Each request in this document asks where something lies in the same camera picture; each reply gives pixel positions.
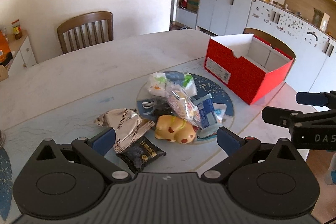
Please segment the blue gloved right hand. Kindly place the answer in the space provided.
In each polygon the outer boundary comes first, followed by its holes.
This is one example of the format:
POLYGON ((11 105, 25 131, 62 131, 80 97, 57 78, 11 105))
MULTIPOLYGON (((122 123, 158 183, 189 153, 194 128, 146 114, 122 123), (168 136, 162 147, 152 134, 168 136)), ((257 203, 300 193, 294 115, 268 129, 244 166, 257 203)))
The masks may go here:
POLYGON ((328 170, 325 176, 325 182, 328 185, 336 184, 336 170, 328 170))

